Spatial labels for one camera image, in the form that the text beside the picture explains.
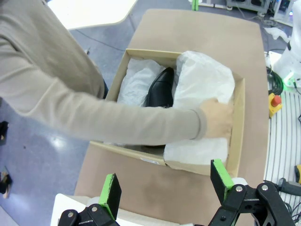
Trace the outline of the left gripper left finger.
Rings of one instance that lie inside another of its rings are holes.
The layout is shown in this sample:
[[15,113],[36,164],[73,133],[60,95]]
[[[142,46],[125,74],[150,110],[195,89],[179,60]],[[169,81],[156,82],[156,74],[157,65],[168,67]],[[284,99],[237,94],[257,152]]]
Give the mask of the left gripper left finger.
[[98,203],[82,212],[73,209],[62,212],[59,226],[117,226],[121,187],[115,173],[106,176]]

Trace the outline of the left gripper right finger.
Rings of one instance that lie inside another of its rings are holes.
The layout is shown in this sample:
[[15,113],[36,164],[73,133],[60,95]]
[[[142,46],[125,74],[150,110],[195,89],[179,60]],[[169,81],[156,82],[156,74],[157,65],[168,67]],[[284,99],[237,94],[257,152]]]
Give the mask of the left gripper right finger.
[[256,226],[295,225],[271,182],[256,188],[235,184],[220,159],[211,160],[210,179],[221,203],[210,226],[234,226],[241,214],[251,214]]

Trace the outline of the person's right hand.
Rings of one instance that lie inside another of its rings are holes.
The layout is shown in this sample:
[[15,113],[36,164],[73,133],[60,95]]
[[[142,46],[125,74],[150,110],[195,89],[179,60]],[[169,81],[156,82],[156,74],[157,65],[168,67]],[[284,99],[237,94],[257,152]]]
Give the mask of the person's right hand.
[[229,139],[233,124],[233,106],[220,103],[213,98],[204,101],[200,109],[206,116],[205,138]]

